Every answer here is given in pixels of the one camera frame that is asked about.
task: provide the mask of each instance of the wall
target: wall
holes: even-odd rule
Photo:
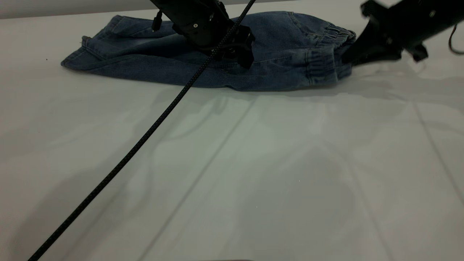
[[[271,2],[277,0],[257,0]],[[223,0],[243,4],[248,0]],[[155,9],[150,0],[0,0],[0,19]]]

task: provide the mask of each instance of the blue denim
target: blue denim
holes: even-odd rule
[[[206,55],[196,51],[164,21],[153,32],[151,20],[115,16],[95,37],[61,65],[115,78],[185,85]],[[233,60],[213,61],[194,86],[237,91],[288,91],[331,85],[351,74],[341,55],[354,32],[313,16],[265,12],[245,16],[256,36],[255,62],[249,70]]]

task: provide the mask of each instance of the seam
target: seam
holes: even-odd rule
[[[309,86],[312,85],[311,83],[311,74],[309,73],[309,62],[308,62],[308,51],[304,54],[304,62],[306,64],[306,79],[308,79]]]
[[[68,65],[69,62],[73,61],[74,59],[77,59],[79,56],[81,56],[84,53],[85,53],[85,49],[81,50],[81,52],[78,55],[72,57],[71,59],[67,59],[67,61],[64,62],[64,65]]]
[[[319,37],[319,39],[317,39],[317,42],[316,42],[316,44],[315,44],[314,46],[317,46],[317,45],[319,44],[319,42],[321,41],[321,39],[327,35],[327,31],[328,31],[329,28],[331,28],[331,27],[332,27],[332,25],[329,24],[329,26],[325,28],[324,33],[322,33],[322,35]]]
[[[91,69],[80,69],[81,71],[92,71],[92,70],[96,70],[96,69],[101,69],[101,68],[105,68],[107,66],[110,66],[110,65],[115,65],[115,64],[118,64],[120,62],[123,62],[123,61],[127,61],[127,60],[131,60],[132,58],[129,57],[127,59],[123,59],[123,60],[120,60],[120,61],[115,61],[115,62],[112,62],[112,63],[109,63],[107,65],[103,65],[103,66],[100,66],[100,67],[95,67],[95,68],[91,68]]]
[[[90,49],[90,48],[87,47],[87,41],[88,41],[89,39],[91,39],[91,38],[87,38],[87,39],[85,40],[85,46],[82,46],[82,47],[83,47],[86,51],[90,52],[92,55],[97,56],[98,58],[100,58],[101,60],[107,60],[107,58],[101,56],[100,54],[94,52],[92,49]]]
[[[314,36],[319,36],[319,34],[317,33],[308,33],[306,31],[304,31],[302,29],[302,26],[301,26],[301,23],[296,19],[296,17],[294,16],[294,12],[287,12],[287,14],[289,15],[289,18],[291,20],[291,22],[293,23],[293,25],[298,28],[298,30],[300,30],[300,32],[302,32],[305,36],[308,36],[308,35],[314,35]]]
[[[121,20],[119,20],[119,21],[115,24],[115,26],[111,29],[111,33],[117,34],[117,33],[114,32],[114,30],[115,30],[116,27],[119,25],[119,23],[121,23],[122,20],[124,20],[124,19],[126,19],[126,18],[125,18],[124,16],[122,16]]]
[[[143,32],[143,31],[145,31],[145,30],[148,30],[148,29],[150,29],[150,27],[147,27],[147,28],[144,28],[144,29],[142,29],[142,30],[139,30],[139,31],[137,31],[137,32],[135,32],[135,33],[129,35],[129,37],[133,37],[135,34],[138,34],[138,33],[140,33],[140,32]]]
[[[259,64],[259,63],[263,63],[263,62],[269,62],[269,61],[274,61],[274,60],[279,60],[279,59],[286,59],[286,58],[289,58],[289,57],[293,57],[293,55],[287,55],[287,56],[284,56],[284,57],[278,57],[278,58],[272,58],[272,59],[268,59],[268,60],[264,60],[264,61],[259,61],[259,62],[253,62],[253,64]],[[225,65],[211,65],[211,66],[208,66],[209,68],[228,68],[228,67],[234,67],[238,65],[238,63],[229,63],[229,64],[225,64]]]

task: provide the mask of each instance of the white tabletop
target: white tabletop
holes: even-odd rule
[[[359,34],[360,4],[250,13],[307,13]],[[0,20],[2,261],[27,260],[182,88],[60,66],[115,14]],[[464,57],[449,34],[425,43],[423,63],[405,54],[331,88],[191,89],[41,260],[461,261]],[[464,28],[454,43],[464,48]]]

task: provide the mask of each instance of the denim jeans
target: denim jeans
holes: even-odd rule
[[[151,20],[115,16],[95,37],[61,65],[93,74],[185,85],[206,55],[196,51],[164,21],[153,32]],[[313,16],[265,12],[245,16],[256,37],[249,70],[233,60],[213,61],[195,87],[237,91],[288,91],[331,85],[351,74],[341,55],[355,41],[354,32]]]

